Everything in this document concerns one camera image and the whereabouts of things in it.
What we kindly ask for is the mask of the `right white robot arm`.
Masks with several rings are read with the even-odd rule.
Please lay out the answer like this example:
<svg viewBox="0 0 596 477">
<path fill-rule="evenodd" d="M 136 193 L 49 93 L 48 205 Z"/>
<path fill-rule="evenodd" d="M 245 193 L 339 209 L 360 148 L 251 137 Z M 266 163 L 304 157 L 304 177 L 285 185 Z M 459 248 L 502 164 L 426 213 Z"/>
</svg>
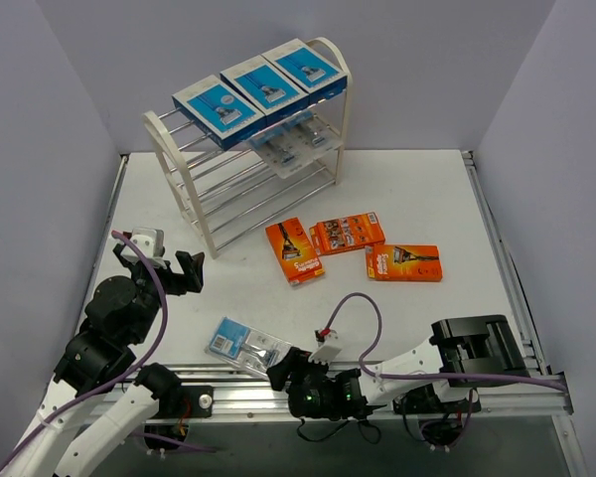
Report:
<svg viewBox="0 0 596 477">
<path fill-rule="evenodd" d="M 277 392 L 286 392 L 297 418 L 363 420 L 377 408 L 421 388 L 424 403 L 446 408 L 457 389 L 503 386 L 527 378 L 522 353 L 503 315 L 452 318 L 431 325 L 431 335 L 417 347 L 374 365 L 361 364 L 328 375 L 343 349 L 331 329 L 316 333 L 314 352 L 290 347 L 266 376 Z"/>
</svg>

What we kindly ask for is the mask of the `Gillette razor blister pack front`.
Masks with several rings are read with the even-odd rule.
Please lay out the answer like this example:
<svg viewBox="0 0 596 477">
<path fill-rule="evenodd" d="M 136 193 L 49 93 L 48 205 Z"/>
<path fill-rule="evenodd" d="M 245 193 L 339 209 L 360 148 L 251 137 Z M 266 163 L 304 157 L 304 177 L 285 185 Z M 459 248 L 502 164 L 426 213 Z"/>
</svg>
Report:
<svg viewBox="0 0 596 477">
<path fill-rule="evenodd" d="M 288 120 L 283 127 L 301 152 L 322 156 L 342 145 L 330 125 L 309 111 Z"/>
</svg>

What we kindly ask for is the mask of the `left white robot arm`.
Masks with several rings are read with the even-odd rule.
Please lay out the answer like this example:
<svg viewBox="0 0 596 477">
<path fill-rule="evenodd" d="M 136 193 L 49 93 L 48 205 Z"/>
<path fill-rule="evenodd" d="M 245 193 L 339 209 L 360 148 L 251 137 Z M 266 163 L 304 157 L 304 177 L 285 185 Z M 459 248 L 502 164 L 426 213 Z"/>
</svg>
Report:
<svg viewBox="0 0 596 477">
<path fill-rule="evenodd" d="M 199 293 L 203 253 L 113 250 L 127 275 L 102 280 L 56 365 L 46 394 L 0 476 L 78 476 L 97 466 L 142 421 L 183 403 L 182 381 L 148 360 L 168 324 L 167 298 Z"/>
</svg>

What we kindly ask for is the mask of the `blue Harry's box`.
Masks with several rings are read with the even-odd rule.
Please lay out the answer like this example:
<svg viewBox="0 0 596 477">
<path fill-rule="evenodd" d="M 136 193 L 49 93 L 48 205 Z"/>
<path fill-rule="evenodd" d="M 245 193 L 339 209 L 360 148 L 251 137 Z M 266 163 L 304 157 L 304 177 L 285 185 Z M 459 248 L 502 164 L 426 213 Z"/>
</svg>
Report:
<svg viewBox="0 0 596 477">
<path fill-rule="evenodd" d="M 175 107 L 223 151 L 266 127 L 264 114 L 215 75 L 172 95 Z"/>
<path fill-rule="evenodd" d="M 262 56 L 309 96 L 309 103 L 329 100 L 347 89 L 348 74 L 299 39 L 288 41 Z"/>
<path fill-rule="evenodd" d="M 267 126 L 309 106 L 308 93 L 263 56 L 225 69 L 220 76 L 262 112 Z"/>
</svg>

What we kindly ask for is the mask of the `gillette razor blister pack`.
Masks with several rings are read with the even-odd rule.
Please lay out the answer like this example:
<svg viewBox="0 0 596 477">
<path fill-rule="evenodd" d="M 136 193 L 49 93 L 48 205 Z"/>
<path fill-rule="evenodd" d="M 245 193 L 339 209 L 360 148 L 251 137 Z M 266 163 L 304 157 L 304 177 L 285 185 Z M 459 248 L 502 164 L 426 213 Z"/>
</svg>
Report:
<svg viewBox="0 0 596 477">
<path fill-rule="evenodd" d="M 283 127 L 301 152 L 322 156 L 342 145 L 330 125 L 309 111 L 288 120 Z"/>
<path fill-rule="evenodd" d="M 314 162 L 314 154 L 283 126 L 259 132 L 246 143 L 280 179 L 287 179 Z"/>
</svg>

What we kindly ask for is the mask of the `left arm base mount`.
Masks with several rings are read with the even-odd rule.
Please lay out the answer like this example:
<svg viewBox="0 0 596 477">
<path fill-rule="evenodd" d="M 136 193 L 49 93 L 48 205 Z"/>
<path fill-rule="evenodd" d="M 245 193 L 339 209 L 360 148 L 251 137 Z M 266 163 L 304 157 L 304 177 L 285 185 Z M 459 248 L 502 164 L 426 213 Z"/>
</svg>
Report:
<svg viewBox="0 0 596 477">
<path fill-rule="evenodd" d="M 143 437 L 143 442 L 151 450 L 183 450 L 179 442 L 188 437 L 191 420 L 209 418 L 213 415 L 214 388 L 211 386 L 180 386 L 160 401 L 155 415 L 161 424 L 146 423 L 142 431 L 155 434 L 155 437 Z"/>
</svg>

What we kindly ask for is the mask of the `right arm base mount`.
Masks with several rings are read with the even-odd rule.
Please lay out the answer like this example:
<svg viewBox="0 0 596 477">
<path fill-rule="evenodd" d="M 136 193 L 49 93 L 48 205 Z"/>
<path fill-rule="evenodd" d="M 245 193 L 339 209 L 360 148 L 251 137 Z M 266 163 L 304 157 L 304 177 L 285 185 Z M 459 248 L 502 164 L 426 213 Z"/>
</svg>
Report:
<svg viewBox="0 0 596 477">
<path fill-rule="evenodd" d="M 448 453 L 462 439 L 476 412 L 482 410 L 476 390 L 464 397 L 442 401 L 432 385 L 397 397 L 393 411 L 402 417 L 404 430 L 415 442 L 426 444 L 431 451 Z"/>
</svg>

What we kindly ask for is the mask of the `small blue cartridge pack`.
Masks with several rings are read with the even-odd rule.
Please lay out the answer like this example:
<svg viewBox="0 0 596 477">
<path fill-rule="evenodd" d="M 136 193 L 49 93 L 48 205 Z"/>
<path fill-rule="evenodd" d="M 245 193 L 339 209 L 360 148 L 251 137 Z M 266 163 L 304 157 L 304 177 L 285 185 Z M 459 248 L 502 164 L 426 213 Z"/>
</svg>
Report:
<svg viewBox="0 0 596 477">
<path fill-rule="evenodd" d="M 291 347 L 273 335 L 223 317 L 205 352 L 239 372 L 269 381 L 268 369 L 280 363 Z"/>
</svg>

